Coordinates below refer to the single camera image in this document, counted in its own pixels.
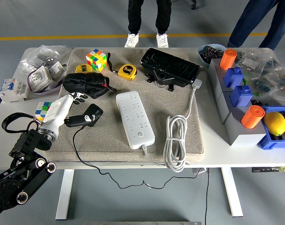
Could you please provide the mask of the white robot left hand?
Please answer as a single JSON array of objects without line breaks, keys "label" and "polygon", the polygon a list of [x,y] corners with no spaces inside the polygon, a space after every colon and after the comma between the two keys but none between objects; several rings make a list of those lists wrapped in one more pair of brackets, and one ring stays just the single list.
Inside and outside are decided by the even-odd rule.
[{"label": "white robot left hand", "polygon": [[95,122],[98,118],[95,116],[95,113],[92,115],[84,113],[80,116],[72,116],[70,118],[66,117],[73,103],[84,102],[84,99],[86,98],[88,98],[88,96],[79,92],[74,92],[53,102],[47,111],[42,125],[38,129],[39,133],[58,136],[58,129],[63,124],[66,124],[68,127],[77,127]]}]

